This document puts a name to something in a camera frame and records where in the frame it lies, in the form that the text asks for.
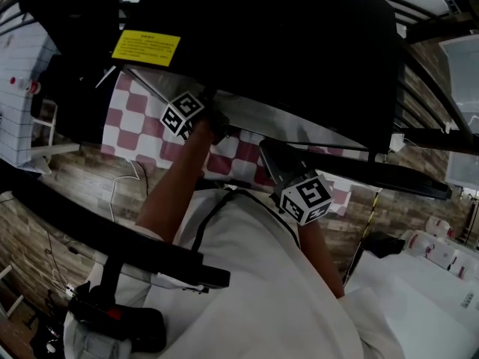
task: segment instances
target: white cube with black marker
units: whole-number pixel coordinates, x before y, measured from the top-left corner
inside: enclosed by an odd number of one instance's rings
[[[198,99],[185,92],[169,102],[160,121],[174,135],[183,135],[191,130],[189,121],[203,109],[204,105]]]
[[[332,193],[323,175],[309,178],[281,192],[280,208],[300,225],[324,216],[332,202]]]

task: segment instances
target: white t-shirt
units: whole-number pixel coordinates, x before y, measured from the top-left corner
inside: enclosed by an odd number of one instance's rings
[[[195,192],[174,243],[191,248],[199,224],[225,194]],[[372,291],[337,300],[290,233],[250,198],[237,195],[213,216],[199,251],[205,265],[231,272],[228,288],[164,289],[123,268],[117,303],[159,310],[167,330],[163,352],[131,358],[404,358]],[[92,285],[102,271],[96,264]],[[71,322],[69,316],[65,336]]]

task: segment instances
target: forearm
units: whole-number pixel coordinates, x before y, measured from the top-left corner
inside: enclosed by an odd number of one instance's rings
[[[165,242],[173,242],[212,142],[209,126],[198,124],[178,158],[144,202],[137,225],[158,234]]]
[[[343,297],[343,282],[326,245],[320,225],[313,221],[304,226],[298,226],[298,234],[303,254],[326,282],[335,297]]]

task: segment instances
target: yellow warning sticker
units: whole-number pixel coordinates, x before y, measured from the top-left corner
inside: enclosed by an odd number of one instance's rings
[[[179,42],[178,36],[126,30],[112,57],[169,67]]]

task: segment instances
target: red and white checkered cloth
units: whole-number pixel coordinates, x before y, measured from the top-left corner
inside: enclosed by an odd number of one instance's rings
[[[112,94],[102,152],[132,161],[169,168],[184,145],[160,123],[166,105],[140,84],[121,73]],[[212,146],[203,166],[204,178],[230,182],[243,188],[271,192],[274,182],[268,178],[260,157],[263,136],[241,130]],[[310,147],[318,153],[343,155],[345,151]],[[347,182],[329,181],[333,203],[329,211],[344,215],[351,196]]]

